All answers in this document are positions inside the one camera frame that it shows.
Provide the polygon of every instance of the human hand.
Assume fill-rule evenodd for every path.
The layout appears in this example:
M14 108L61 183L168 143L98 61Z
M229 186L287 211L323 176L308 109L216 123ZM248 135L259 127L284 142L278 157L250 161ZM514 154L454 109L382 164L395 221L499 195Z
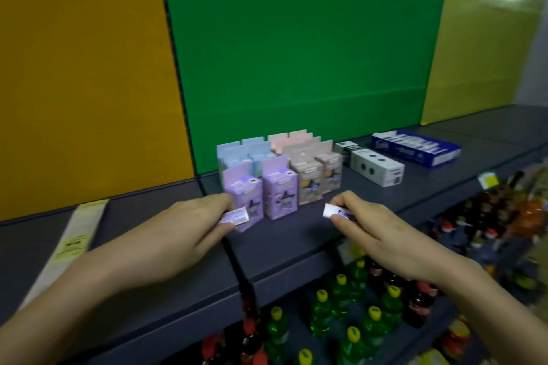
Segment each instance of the human hand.
M377 263L401 277L438 285L444 268L462 258L384 205L363 201L351 191L335 196L331 204L350 209L359 222L332 215L333 224Z
M113 293L165 281L198 262L234 230L234 224L216 225L225 211L233 209L226 194L176 202L74 264L95 272L101 269Z

